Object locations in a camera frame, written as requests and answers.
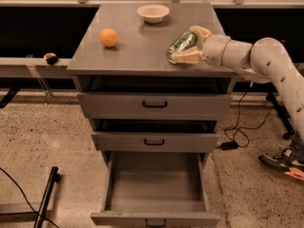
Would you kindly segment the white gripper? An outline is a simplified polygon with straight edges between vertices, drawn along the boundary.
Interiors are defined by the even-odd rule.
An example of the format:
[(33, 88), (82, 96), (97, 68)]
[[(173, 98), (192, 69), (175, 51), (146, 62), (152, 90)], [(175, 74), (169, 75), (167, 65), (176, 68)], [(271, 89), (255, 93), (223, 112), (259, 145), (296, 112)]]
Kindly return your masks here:
[[(251, 50), (253, 45), (232, 40), (225, 35), (212, 35), (212, 32), (200, 26), (190, 27), (190, 45), (202, 47), (204, 61), (214, 67), (229, 67), (238, 76), (259, 84), (269, 83), (270, 80), (251, 67)], [(174, 52), (170, 56), (173, 64), (198, 64), (203, 60), (199, 50), (190, 52)]]

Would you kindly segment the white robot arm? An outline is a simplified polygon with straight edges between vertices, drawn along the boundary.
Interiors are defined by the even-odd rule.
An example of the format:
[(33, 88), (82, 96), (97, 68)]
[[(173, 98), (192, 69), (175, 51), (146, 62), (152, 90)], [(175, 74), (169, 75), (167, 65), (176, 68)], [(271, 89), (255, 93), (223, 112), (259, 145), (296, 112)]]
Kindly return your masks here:
[(304, 77), (276, 39), (266, 37), (250, 44), (192, 26), (168, 49), (167, 58), (173, 64), (229, 67), (246, 80), (272, 83), (304, 140)]

